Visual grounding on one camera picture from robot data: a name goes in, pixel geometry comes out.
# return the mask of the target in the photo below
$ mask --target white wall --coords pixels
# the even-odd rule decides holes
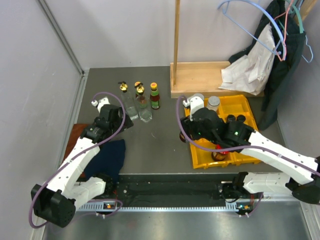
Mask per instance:
[[[278,109],[278,122],[288,147],[299,153],[320,156],[320,1],[303,26],[314,53],[308,64],[303,59]],[[310,56],[307,47],[304,54]]]
[[[178,60],[224,61],[252,38],[226,18],[221,0],[181,0]],[[261,0],[267,7],[270,0]],[[175,0],[47,0],[83,68],[168,66]],[[229,14],[254,33],[262,12],[232,2]]]
[[[0,239],[24,240],[55,170],[80,75],[35,0],[0,3]]]

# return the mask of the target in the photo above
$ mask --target dark blue cloth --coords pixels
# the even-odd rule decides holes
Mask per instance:
[[[113,183],[117,183],[119,172],[124,165],[125,152],[125,140],[106,142],[102,145],[100,152],[85,167],[85,178],[88,180],[94,174],[103,173],[112,177]]]

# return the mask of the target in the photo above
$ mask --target yellow tray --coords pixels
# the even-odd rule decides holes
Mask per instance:
[[[220,96],[219,98],[220,98],[220,105],[217,110],[217,113],[220,118],[226,121],[227,116],[229,114],[232,114],[235,117],[237,117],[238,115],[244,115],[246,118],[244,123],[253,127],[255,130],[258,130],[254,115],[250,109],[248,100],[244,95]],[[207,105],[207,102],[208,102],[208,99],[205,98],[204,99],[205,106]],[[185,108],[184,112],[185,112],[185,116],[190,115],[190,109]],[[207,141],[204,138],[196,140],[195,142],[205,148],[209,148],[209,149],[216,148],[216,145]],[[224,161],[214,161],[211,157],[211,152],[201,150],[192,144],[190,144],[190,149],[191,149],[192,163],[193,163],[194,169],[198,169],[198,168],[207,169],[209,167],[224,168],[229,164],[234,164],[239,166],[241,164],[260,163],[260,160],[254,157],[246,156],[237,152],[229,153]]]

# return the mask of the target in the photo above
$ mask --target light blue hanger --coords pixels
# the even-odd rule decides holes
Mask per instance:
[[[295,13],[296,17],[298,18],[299,31],[300,31],[301,34],[303,34],[305,30],[304,30],[304,26],[303,26],[303,22],[302,22],[302,18],[301,18],[300,12],[299,12],[298,8],[297,8],[295,5],[292,5],[291,7],[293,8],[293,13]],[[283,30],[284,30],[285,27],[284,27],[284,25],[282,24],[281,21],[279,21],[279,24],[281,25],[281,27],[282,27]],[[305,56],[303,56],[303,55],[302,55],[302,57],[303,57],[303,59],[309,64],[309,63],[311,63],[312,60],[314,59],[314,53],[313,53],[313,51],[312,51],[311,46],[308,44],[308,37],[307,37],[307,35],[305,35],[305,45],[306,45],[306,46],[309,48],[309,50],[310,50],[311,59],[310,59],[310,60],[307,60],[307,59],[305,58]]]
[[[228,7],[229,7],[229,3],[230,2],[233,2],[233,1],[240,1],[240,2],[244,2],[244,3],[248,3],[254,7],[256,7],[257,9],[261,10],[263,12],[263,14],[270,20],[271,24],[273,25],[274,29],[276,30],[276,32],[278,33],[279,35],[279,39],[280,41],[277,43],[277,45],[275,46],[275,49],[276,50],[273,50],[273,49],[270,49],[268,46],[266,46],[263,42],[261,42],[259,39],[257,39],[254,35],[252,35],[248,30],[246,30],[242,25],[240,25],[239,23],[237,23],[231,16],[229,16],[227,14],[227,11],[228,11]],[[234,22],[236,25],[238,25],[240,28],[242,28],[246,33],[248,33],[251,37],[253,37],[258,43],[260,43],[261,45],[263,45],[266,49],[268,49],[270,52],[272,52],[274,55],[277,55],[277,49],[278,49],[278,46],[280,45],[280,43],[282,44],[282,49],[283,51],[286,51],[286,47],[285,47],[285,44],[284,44],[284,36],[282,35],[281,33],[281,30],[280,28],[278,27],[277,23],[275,22],[275,20],[273,19],[273,17],[270,16],[270,14],[264,10],[259,4],[255,3],[255,2],[252,2],[252,1],[249,1],[249,0],[225,0],[223,1],[222,3],[219,4],[218,8],[217,9],[220,9],[221,6],[223,4],[227,3],[226,5],[226,8],[222,8],[222,13],[223,15],[225,15],[227,18],[229,18],[232,22]]]

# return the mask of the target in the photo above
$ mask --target white cloth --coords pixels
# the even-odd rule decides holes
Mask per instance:
[[[275,49],[270,23],[265,26],[258,39],[270,49]],[[272,52],[256,42],[248,55],[221,70],[222,84],[219,88],[258,95],[265,89],[274,59]]]

